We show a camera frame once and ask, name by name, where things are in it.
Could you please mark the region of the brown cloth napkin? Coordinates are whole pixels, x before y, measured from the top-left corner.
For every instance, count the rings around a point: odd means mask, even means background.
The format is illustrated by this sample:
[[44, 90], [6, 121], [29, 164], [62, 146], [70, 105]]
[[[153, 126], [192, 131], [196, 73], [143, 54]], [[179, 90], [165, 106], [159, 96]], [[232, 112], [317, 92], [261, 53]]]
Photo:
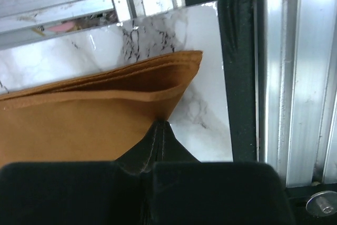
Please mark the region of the brown cloth napkin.
[[202, 51], [1, 96], [1, 165], [115, 160], [166, 121], [197, 74]]

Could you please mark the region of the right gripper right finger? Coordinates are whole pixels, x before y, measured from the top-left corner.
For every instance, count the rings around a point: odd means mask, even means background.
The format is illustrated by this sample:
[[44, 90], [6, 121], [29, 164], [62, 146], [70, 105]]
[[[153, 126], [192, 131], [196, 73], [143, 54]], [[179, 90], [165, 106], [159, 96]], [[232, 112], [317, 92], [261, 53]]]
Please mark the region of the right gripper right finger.
[[192, 162], [167, 122], [154, 122], [142, 172], [147, 224], [294, 224], [274, 169], [258, 162]]

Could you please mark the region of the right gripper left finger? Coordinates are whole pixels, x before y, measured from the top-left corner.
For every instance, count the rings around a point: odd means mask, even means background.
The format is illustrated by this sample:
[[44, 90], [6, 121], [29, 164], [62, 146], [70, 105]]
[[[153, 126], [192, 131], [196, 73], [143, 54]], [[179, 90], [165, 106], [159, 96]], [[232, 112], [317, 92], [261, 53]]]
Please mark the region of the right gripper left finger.
[[115, 161], [15, 162], [1, 168], [1, 224], [151, 224], [142, 176], [161, 124]]

